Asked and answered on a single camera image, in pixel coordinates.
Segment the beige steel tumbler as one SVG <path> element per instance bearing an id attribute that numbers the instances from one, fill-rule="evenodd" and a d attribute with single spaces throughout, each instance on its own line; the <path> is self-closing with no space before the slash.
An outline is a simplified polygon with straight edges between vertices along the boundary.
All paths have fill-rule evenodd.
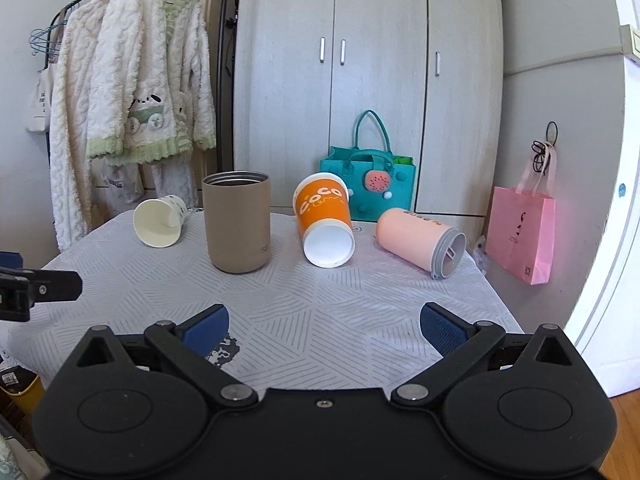
<path id="1" fill-rule="evenodd" d="M 271 188 L 268 174 L 225 171 L 203 179 L 203 211 L 210 261 L 230 274 L 250 273 L 270 258 Z"/>

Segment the white paper cup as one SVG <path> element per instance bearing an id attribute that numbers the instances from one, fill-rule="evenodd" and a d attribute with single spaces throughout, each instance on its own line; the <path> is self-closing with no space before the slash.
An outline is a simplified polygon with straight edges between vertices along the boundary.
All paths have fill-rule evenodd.
<path id="1" fill-rule="evenodd" d="M 134 210 L 132 225 L 143 244 L 152 248 L 175 245 L 182 233 L 190 209 L 177 195 L 145 200 Z"/>

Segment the orange paper cup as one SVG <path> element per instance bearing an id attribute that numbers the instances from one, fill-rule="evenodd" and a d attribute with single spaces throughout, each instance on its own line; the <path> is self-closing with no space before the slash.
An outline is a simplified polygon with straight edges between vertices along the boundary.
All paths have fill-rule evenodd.
<path id="1" fill-rule="evenodd" d="M 355 252 L 355 237 L 345 182 L 335 174 L 317 172 L 299 182 L 292 205 L 303 253 L 314 266 L 333 269 Z"/>

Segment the pink tumbler with grey lid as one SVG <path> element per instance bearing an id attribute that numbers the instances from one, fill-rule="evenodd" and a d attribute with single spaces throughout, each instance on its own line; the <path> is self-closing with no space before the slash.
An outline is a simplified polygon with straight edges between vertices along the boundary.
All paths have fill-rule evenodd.
<path id="1" fill-rule="evenodd" d="M 393 255 L 431 274 L 449 278 L 466 252 L 465 234 L 448 224 L 408 210 L 386 210 L 376 222 L 375 239 Z"/>

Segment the white patterned tablecloth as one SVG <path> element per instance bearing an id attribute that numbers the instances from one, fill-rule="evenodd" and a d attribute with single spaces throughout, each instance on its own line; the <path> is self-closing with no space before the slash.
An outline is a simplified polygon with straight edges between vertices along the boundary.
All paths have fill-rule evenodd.
<path id="1" fill-rule="evenodd" d="M 190 215 L 177 244 L 154 249 L 140 242 L 124 212 L 52 261 L 53 269 L 81 276 L 79 299 L 37 304 L 28 322 L 3 324 L 1 345 L 50 382 L 93 325 L 138 334 L 223 304 L 230 327 L 210 358 L 255 390 L 392 390 L 439 358 L 420 331 L 428 302 L 468 322 L 518 331 L 472 258 L 439 281 L 378 246 L 369 223 L 354 232 L 349 262 L 320 269 L 304 257 L 295 220 L 276 214 L 269 262 L 232 275 L 210 263 L 201 214 Z"/>

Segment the pink paper gift bag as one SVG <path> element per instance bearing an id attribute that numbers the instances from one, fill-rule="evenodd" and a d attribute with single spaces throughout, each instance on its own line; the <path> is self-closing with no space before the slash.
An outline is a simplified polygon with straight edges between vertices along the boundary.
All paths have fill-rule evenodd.
<path id="1" fill-rule="evenodd" d="M 488 256 L 527 285 L 548 283 L 554 256 L 558 156 L 541 146 L 539 171 L 528 162 L 517 186 L 494 188 L 486 240 Z"/>

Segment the white refrigerator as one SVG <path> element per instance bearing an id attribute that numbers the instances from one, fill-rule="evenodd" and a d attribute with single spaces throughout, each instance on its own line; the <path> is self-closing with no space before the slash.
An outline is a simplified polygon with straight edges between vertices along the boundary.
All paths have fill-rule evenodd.
<path id="1" fill-rule="evenodd" d="M 598 249 L 566 331 L 608 396 L 639 388 L 639 0 L 615 0 L 620 22 L 622 104 L 591 150 L 605 170 L 606 148 L 618 149 L 605 197 Z"/>

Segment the teal tote bag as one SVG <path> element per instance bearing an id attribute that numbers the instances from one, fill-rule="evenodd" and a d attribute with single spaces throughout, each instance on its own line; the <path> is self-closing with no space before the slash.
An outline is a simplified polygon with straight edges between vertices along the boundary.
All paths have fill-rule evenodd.
<path id="1" fill-rule="evenodd" d="M 360 127 L 368 116 L 378 125 L 384 150 L 359 146 Z M 319 162 L 321 172 L 335 174 L 345 182 L 352 220 L 377 222 L 386 210 L 409 210 L 416 180 L 413 158 L 393 153 L 384 122 L 374 110 L 364 110 L 358 116 L 352 133 L 351 148 L 331 146 Z"/>

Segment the white fluffy jacket green trim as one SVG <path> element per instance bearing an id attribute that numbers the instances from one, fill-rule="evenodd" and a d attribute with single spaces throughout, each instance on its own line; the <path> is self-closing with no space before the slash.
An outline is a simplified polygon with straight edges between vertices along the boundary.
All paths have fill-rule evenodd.
<path id="1" fill-rule="evenodd" d="M 94 50 L 87 155 L 150 164 L 215 145 L 200 0 L 110 0 Z"/>

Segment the white fluffy robe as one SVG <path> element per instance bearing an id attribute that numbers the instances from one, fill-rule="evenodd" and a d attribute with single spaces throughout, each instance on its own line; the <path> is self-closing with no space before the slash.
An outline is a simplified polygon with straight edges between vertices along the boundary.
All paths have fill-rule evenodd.
<path id="1" fill-rule="evenodd" d="M 86 154 L 92 63 L 106 4 L 91 0 L 70 14 L 53 78 L 50 185 L 58 249 L 92 229 L 91 168 Z"/>

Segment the white three-door wardrobe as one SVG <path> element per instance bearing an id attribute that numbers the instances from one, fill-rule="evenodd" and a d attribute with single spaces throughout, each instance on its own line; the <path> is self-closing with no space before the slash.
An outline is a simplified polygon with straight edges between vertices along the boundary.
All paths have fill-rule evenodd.
<path id="1" fill-rule="evenodd" d="M 480 236 L 501 115 L 501 0 L 239 0 L 234 164 L 271 208 L 331 146 L 416 165 L 411 209 Z"/>

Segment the black clothes rack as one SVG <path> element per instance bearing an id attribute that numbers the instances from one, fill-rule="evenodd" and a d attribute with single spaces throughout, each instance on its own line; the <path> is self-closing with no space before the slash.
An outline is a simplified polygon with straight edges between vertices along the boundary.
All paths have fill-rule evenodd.
<path id="1" fill-rule="evenodd" d="M 49 26 L 35 30 L 29 44 L 35 53 L 44 55 L 50 64 L 56 55 L 58 36 L 67 15 L 86 0 L 72 0 L 52 18 Z M 205 171 L 233 168 L 233 72 L 239 0 L 204 0 L 209 50 L 213 55 L 212 85 L 217 111 L 217 147 L 204 162 Z"/>

